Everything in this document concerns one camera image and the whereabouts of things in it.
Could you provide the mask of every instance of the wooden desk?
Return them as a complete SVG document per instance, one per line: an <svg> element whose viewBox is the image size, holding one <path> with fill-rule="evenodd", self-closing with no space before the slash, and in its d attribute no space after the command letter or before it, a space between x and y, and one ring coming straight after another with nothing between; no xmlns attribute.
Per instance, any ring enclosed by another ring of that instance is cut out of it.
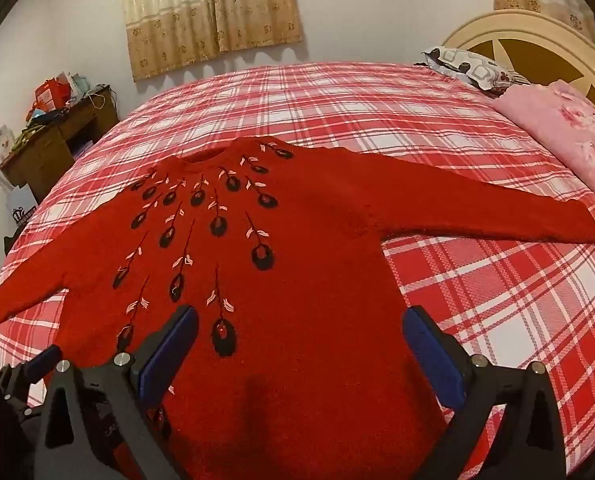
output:
<svg viewBox="0 0 595 480"><path fill-rule="evenodd" d="M37 203L74 163L71 149L87 140L101 139L118 122L109 86L83 98L60 120L32 134L11 152L0 170L14 186L29 184Z"/></svg>

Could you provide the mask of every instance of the metal screw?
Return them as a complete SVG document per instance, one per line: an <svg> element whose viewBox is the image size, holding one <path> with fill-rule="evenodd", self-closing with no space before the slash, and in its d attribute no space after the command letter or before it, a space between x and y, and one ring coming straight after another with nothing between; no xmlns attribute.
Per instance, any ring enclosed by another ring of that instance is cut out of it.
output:
<svg viewBox="0 0 595 480"><path fill-rule="evenodd" d="M127 354L126 352L120 352L115 357L113 357L113 362L117 366L127 365L130 362L130 360L131 360L131 356L130 356L130 354Z"/></svg>
<svg viewBox="0 0 595 480"><path fill-rule="evenodd" d="M539 361L532 362L531 369L538 375L542 375L542 374L546 373L546 367Z"/></svg>
<svg viewBox="0 0 595 480"><path fill-rule="evenodd" d="M64 373L70 367L71 367L71 363L69 361L67 361L66 359L62 359L61 361L58 362L57 366L55 367L55 370L57 370L60 373Z"/></svg>
<svg viewBox="0 0 595 480"><path fill-rule="evenodd" d="M475 354L471 356L471 363L473 363L478 368L484 368L488 365L489 360L482 354Z"/></svg>

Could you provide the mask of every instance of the white wall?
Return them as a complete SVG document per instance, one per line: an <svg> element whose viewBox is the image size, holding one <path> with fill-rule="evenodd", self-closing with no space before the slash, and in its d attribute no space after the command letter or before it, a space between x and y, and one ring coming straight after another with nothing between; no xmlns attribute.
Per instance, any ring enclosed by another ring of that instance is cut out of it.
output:
<svg viewBox="0 0 595 480"><path fill-rule="evenodd" d="M109 83L120 117L155 94L250 66L302 61L417 62L420 50L493 9L493 0L298 0L306 41L227 54L133 83L120 0L20 0L0 28L0 126L14 129L33 90L62 70ZM59 24L48 39L48 29ZM13 225L0 192L0 246ZM0 264L4 256L0 248Z"/></svg>

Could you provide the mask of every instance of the embroidered design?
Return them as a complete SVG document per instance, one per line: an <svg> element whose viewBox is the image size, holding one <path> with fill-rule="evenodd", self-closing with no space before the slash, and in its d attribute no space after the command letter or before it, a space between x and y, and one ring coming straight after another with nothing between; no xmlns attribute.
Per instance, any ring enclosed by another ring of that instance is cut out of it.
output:
<svg viewBox="0 0 595 480"><path fill-rule="evenodd" d="M153 184L145 192L143 192L142 193L142 198L144 200L148 200L149 198L151 198L155 194L155 192L157 191L157 188L159 187L159 185L162 184L162 183L168 184L168 173L166 174L166 176L164 177L164 179L158 180L155 184Z"/></svg>
<svg viewBox="0 0 595 480"><path fill-rule="evenodd" d="M282 158L293 158L293 152L289 152L289 150L285 150L283 148L276 148L277 146L277 142L260 142L260 149L262 152L266 152L266 147L270 148L271 150L273 150L275 152L275 154L277 156L280 156Z"/></svg>
<svg viewBox="0 0 595 480"><path fill-rule="evenodd" d="M133 218L133 221L131 222L131 229L137 229L140 225L142 225L142 222L144 222L144 220L146 220L146 214L150 211L151 207L153 207L153 208L157 207L158 200L160 199L161 196L162 196L162 193L159 193L159 195L153 202L146 204L143 207L143 209L145 209L145 210L142 211L141 213L139 213L139 215L137 215L135 218Z"/></svg>
<svg viewBox="0 0 595 480"><path fill-rule="evenodd" d="M175 184L174 186L170 186L168 188L168 193L164 197L164 200L162 200L162 203L164 205L170 205L173 202L175 202L175 199L177 198L177 190L178 190L178 187L180 187L180 186L186 187L186 179L185 178L183 178L178 184Z"/></svg>
<svg viewBox="0 0 595 480"><path fill-rule="evenodd" d="M258 166L257 164L254 164L254 162L258 162L259 160L260 159L257 158L256 156L242 155L242 160L240 161L240 166L244 166L244 163L247 162L248 165L250 166L250 168L255 173L260 173L260 174L268 173L267 168L264 168L264 166Z"/></svg>
<svg viewBox="0 0 595 480"><path fill-rule="evenodd" d="M211 341L218 355L221 357L230 357L235 352L237 337L235 335L235 327L228 319L224 318L224 311L233 313L235 307L226 298L223 298L220 293L217 267L215 267L215 288L206 300L206 306L209 306L213 301L217 301L219 305L219 318L213 323Z"/></svg>
<svg viewBox="0 0 595 480"><path fill-rule="evenodd" d="M250 219L248 213L246 213L246 218L250 224L250 229L248 229L246 232L246 237L250 238L252 234L255 234L258 241L258 244L250 252L250 259L258 269L269 270L275 263L275 256L273 256L273 250L270 248L270 246L263 243L261 239L269 238L270 235L266 231L257 229L257 227L255 227L253 224L253 220Z"/></svg>
<svg viewBox="0 0 595 480"><path fill-rule="evenodd" d="M193 196L190 198L190 204L193 207L199 206L204 199L206 198L206 191L204 191L203 187L208 186L208 181L204 179L204 175L202 175L199 179L199 182L193 186L193 189L196 191L193 193Z"/></svg>
<svg viewBox="0 0 595 480"><path fill-rule="evenodd" d="M150 170L148 170L147 174L141 176L136 182L133 182L133 184L130 187L131 191L137 191L138 189L140 189L144 184L146 184L146 181L149 178L153 178L155 176L155 173L157 173L155 171L155 168L151 168Z"/></svg>
<svg viewBox="0 0 595 480"><path fill-rule="evenodd" d="M260 191L260 188L266 187L266 184L263 182L254 182L249 176L247 176L246 179L248 180L246 189L250 189L252 187L255 191L257 191L258 203L262 207L265 207L266 209L273 209L274 207L277 207L277 198L269 195L268 193L263 193Z"/></svg>
<svg viewBox="0 0 595 480"><path fill-rule="evenodd" d="M177 260L175 260L175 263L173 263L173 269L180 266L179 272L170 282L170 287L168 288L168 295L170 296L173 303L180 301L181 293L184 291L184 282L186 281L183 274L184 266L193 265L193 260L191 259L190 254L188 254L188 242L190 240L190 235L193 232L194 225L195 220L193 220L193 223L190 225L190 231L188 232L188 237L186 238L186 244L184 245L184 251L182 252L182 255Z"/></svg>
<svg viewBox="0 0 595 480"><path fill-rule="evenodd" d="M217 190L213 189L213 191L215 191L215 200L213 200L213 202L208 205L208 209L215 209L215 218L213 218L213 221L210 224L210 229L213 236L217 236L219 238L220 236L224 236L226 229L228 228L228 222L226 221L226 218L221 216L220 213L222 211L228 211L228 207L219 203Z"/></svg>
<svg viewBox="0 0 595 480"><path fill-rule="evenodd" d="M142 288L139 291L139 296L137 297L137 300L133 301L133 303L131 303L126 308L127 314L129 312L133 312L133 314L131 315L131 319L129 320L127 325L125 327L123 327L122 330L119 331L119 334L117 334L116 348L117 348L118 352L125 351L126 348L128 348L128 346L131 344L131 340L133 339L133 332L134 332L134 328L135 328L135 325L133 324L133 322L135 321L135 316L137 314L137 311L139 310L137 307L141 306L143 308L148 308L148 306L149 306L149 302L146 301L144 298L144 289L146 288L146 283L148 283L148 278L149 278L149 276L146 276L146 279L144 280L144 285L142 285Z"/></svg>
<svg viewBox="0 0 595 480"><path fill-rule="evenodd" d="M178 204L175 214L170 215L165 220L165 223L170 222L170 227L168 227L160 237L160 247L162 249L167 248L175 237L175 221L177 220L178 216L184 216L184 209L181 208L181 202Z"/></svg>
<svg viewBox="0 0 595 480"><path fill-rule="evenodd" d="M128 264L117 269L117 274L115 275L115 279L113 280L113 288L117 288L124 281L124 278L128 274L129 270L131 270L131 264L133 263L133 260L135 260L135 256L142 256L142 244L146 239L146 235L148 235L148 231L140 240L139 245L137 246L135 251L133 251L126 257L126 259L128 260Z"/></svg>
<svg viewBox="0 0 595 480"><path fill-rule="evenodd" d="M242 187L242 184L240 183L240 179L235 176L237 173L235 173L233 170L227 170L221 166L219 169L222 171L219 172L219 176L217 177L218 180L222 180L222 177L225 176L225 174L228 175L226 178L226 189L232 192L239 191Z"/></svg>

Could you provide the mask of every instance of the sweater neckline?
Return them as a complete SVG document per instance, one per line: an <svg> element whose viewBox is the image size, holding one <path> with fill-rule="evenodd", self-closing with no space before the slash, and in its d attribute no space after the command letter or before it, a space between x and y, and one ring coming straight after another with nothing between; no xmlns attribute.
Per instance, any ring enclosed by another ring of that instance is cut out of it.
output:
<svg viewBox="0 0 595 480"><path fill-rule="evenodd" d="M258 137L237 137L227 146L217 146L207 150L193 153L188 156L171 155L165 160L165 165L173 170L181 170L184 173L200 173L209 168L229 166L230 160L239 160L245 153L251 139Z"/></svg>

